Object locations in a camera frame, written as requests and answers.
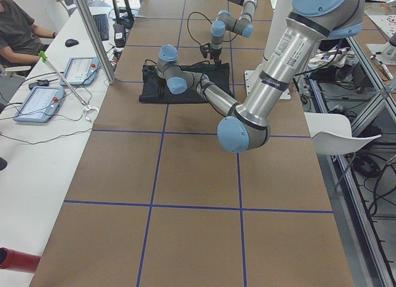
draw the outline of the black cloth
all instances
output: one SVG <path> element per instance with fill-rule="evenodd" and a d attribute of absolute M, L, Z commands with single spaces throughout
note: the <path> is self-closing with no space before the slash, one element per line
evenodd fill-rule
<path fill-rule="evenodd" d="M 1 4 L 6 10 L 0 12 L 0 49 L 9 46 L 15 53 L 37 55 L 44 44 L 30 29 L 34 19 L 12 0 L 2 0 Z M 18 66 L 2 56 L 0 62 L 4 66 Z"/>
<path fill-rule="evenodd" d="M 231 95 L 230 92 L 230 65 L 228 63 L 215 66 L 214 64 L 198 64 L 194 66 L 181 66 L 184 71 L 201 72 L 206 74 L 210 81 L 215 83 L 224 92 Z M 164 92 L 158 92 L 158 81 L 164 83 Z M 144 76 L 144 84 L 142 94 L 139 96 L 141 103 L 163 103 L 163 104 L 182 104 L 182 103 L 207 103 L 202 97 L 199 96 L 193 89 L 189 89 L 182 94 L 174 95 L 169 91 L 166 86 L 165 80 L 157 77 L 155 71 L 150 70 Z"/>

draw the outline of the computer mouse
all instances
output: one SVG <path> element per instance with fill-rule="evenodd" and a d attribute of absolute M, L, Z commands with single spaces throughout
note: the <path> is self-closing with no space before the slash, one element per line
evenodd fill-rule
<path fill-rule="evenodd" d="M 66 47 L 73 47 L 73 46 L 78 45 L 78 44 L 79 44 L 79 41 L 77 41 L 77 40 L 75 40 L 75 39 L 73 39 L 73 38 L 69 38 L 69 39 L 67 39 L 67 40 L 64 42 L 64 45 L 65 45 Z"/>

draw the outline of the white chair seat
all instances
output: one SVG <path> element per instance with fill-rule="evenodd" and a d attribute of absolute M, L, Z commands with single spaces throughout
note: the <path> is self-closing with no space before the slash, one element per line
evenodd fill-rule
<path fill-rule="evenodd" d="M 347 117 L 340 114 L 305 113 L 309 133 L 317 154 L 343 155 L 354 153 L 381 135 L 352 137 Z"/>

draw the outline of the white table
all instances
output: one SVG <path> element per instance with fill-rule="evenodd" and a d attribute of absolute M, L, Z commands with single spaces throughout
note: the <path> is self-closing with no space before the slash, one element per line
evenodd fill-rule
<path fill-rule="evenodd" d="M 109 7 L 90 9 L 93 14 L 107 14 L 110 11 Z M 111 48 L 109 43 L 113 44 L 111 24 L 110 41 L 103 42 L 105 50 Z M 75 38 L 80 42 L 79 45 L 65 47 L 64 42 L 68 38 Z M 78 11 L 73 13 L 59 32 L 46 55 L 60 71 L 64 70 L 71 57 L 95 56 Z M 51 71 L 49 65 L 40 61 L 29 77 Z M 47 75 L 41 79 L 55 78 L 56 75 Z M 59 82 L 53 82 L 51 86 L 58 87 Z M 90 104 L 100 107 L 108 88 L 105 73 L 100 70 L 93 84 L 87 88 L 92 93 Z M 28 85 L 22 86 L 11 102 L 23 102 L 29 92 Z M 78 89 L 78 92 L 85 100 L 89 99 L 90 95 L 83 88 Z M 78 99 L 71 94 L 57 114 L 77 119 L 82 115 L 82 108 Z M 7 107 L 0 119 L 13 117 L 15 112 L 15 108 Z M 12 119 L 0 121 L 0 131 L 4 135 L 29 142 L 86 131 L 91 127 L 92 124 L 84 118 L 75 122 L 59 116 L 42 125 L 28 125 Z M 38 145 L 0 137 L 0 156 L 8 161 L 7 168 L 0 171 L 0 247 L 35 255 L 43 253 L 89 135 L 90 131 Z M 28 273 L 0 270 L 0 286 L 28 286 L 32 277 Z"/>

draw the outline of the black keyboard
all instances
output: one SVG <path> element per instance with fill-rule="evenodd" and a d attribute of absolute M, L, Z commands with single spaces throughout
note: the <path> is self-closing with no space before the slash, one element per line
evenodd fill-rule
<path fill-rule="evenodd" d="M 106 14 L 92 15 L 93 21 L 99 31 L 100 39 L 107 41 L 109 39 L 109 21 Z"/>

